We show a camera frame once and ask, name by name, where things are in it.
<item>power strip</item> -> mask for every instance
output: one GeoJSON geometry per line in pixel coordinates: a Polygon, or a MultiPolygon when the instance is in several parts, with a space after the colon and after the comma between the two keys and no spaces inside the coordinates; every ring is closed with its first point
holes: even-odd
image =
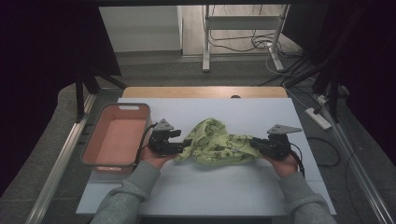
{"type": "Polygon", "coordinates": [[[306,109],[305,113],[309,117],[311,117],[311,119],[313,119],[323,130],[330,129],[332,125],[326,119],[324,119],[319,113],[314,114],[314,110],[315,109],[311,107],[306,109]]]}

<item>wooden floor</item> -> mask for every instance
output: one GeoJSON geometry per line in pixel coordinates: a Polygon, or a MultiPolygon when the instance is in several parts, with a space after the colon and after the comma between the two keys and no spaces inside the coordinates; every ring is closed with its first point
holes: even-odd
{"type": "MultiPolygon", "coordinates": [[[[215,16],[236,16],[236,15],[265,15],[265,16],[278,16],[282,10],[281,5],[215,5],[209,7],[210,15],[215,16]]],[[[183,6],[183,55],[201,55],[204,47],[204,6],[183,6]]],[[[267,49],[254,49],[251,43],[251,37],[253,34],[257,35],[269,35],[272,36],[273,30],[226,30],[226,31],[211,31],[209,41],[217,46],[210,45],[211,54],[235,54],[235,53],[268,53],[267,49]],[[239,36],[250,36],[242,39],[227,39],[219,40],[222,38],[232,38],[239,36]]],[[[271,40],[270,38],[259,38],[257,40],[271,40]]],[[[282,45],[284,51],[298,51],[299,47],[294,44],[291,40],[285,36],[279,38],[279,42],[282,45]]]]}

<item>tray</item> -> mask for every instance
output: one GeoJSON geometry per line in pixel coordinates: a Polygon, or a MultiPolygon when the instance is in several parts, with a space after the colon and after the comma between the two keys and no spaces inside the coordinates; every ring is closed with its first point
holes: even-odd
{"type": "Polygon", "coordinates": [[[105,105],[81,154],[82,162],[96,172],[132,172],[141,138],[150,124],[146,104],[105,105]]]}

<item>person's left hand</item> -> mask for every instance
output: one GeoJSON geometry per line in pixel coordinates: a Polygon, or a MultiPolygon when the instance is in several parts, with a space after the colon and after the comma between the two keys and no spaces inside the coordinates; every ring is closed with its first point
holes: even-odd
{"type": "Polygon", "coordinates": [[[168,156],[160,156],[157,153],[154,153],[151,151],[149,147],[145,147],[142,150],[142,161],[146,161],[150,163],[152,166],[156,167],[157,169],[161,170],[163,165],[169,161],[175,158],[177,155],[168,155],[168,156]]]}

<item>gray carpet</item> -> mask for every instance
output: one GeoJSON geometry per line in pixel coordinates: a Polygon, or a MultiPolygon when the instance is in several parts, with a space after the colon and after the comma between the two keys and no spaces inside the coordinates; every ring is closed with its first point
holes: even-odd
{"type": "MultiPolygon", "coordinates": [[[[202,73],[200,62],[156,63],[122,65],[123,77],[117,79],[129,86],[254,86],[273,77],[265,66],[264,56],[255,60],[244,61],[235,59],[214,60],[210,73],[202,73]]],[[[284,60],[287,67],[293,60],[284,60]]],[[[279,85],[282,78],[267,85],[279,85]]],[[[112,84],[98,78],[103,88],[114,88],[112,84]]],[[[304,81],[297,86],[311,92],[312,81],[304,81]]],[[[308,95],[295,89],[292,93],[305,105],[316,106],[308,95]]],[[[100,108],[106,103],[116,102],[121,90],[102,89],[98,94],[88,123],[93,124],[100,108]]],[[[59,104],[47,130],[40,138],[29,160],[25,163],[18,176],[11,183],[0,200],[0,223],[24,223],[28,217],[41,188],[43,187],[53,163],[71,131],[76,118],[76,100],[74,85],[63,89],[59,94],[59,104]]],[[[303,124],[306,136],[325,139],[338,147],[331,131],[324,132],[309,118],[305,108],[294,101],[295,108],[303,124]]],[[[345,99],[340,98],[338,106],[340,120],[348,129],[355,148],[355,156],[364,164],[364,168],[379,189],[389,211],[396,211],[396,168],[350,113],[345,99]]],[[[57,188],[43,223],[87,223],[91,217],[76,215],[78,200],[82,195],[89,178],[90,169],[80,161],[80,153],[90,127],[79,138],[79,144],[68,163],[68,167],[57,188]]],[[[336,161],[336,153],[328,144],[318,140],[309,140],[317,163],[336,161]]],[[[326,187],[332,198],[338,223],[379,223],[369,202],[359,186],[356,178],[348,169],[347,158],[341,152],[340,163],[333,168],[319,167],[326,187]]],[[[143,220],[142,223],[165,223],[164,221],[143,220]]],[[[288,217],[275,217],[273,223],[290,223],[288,217]]]]}

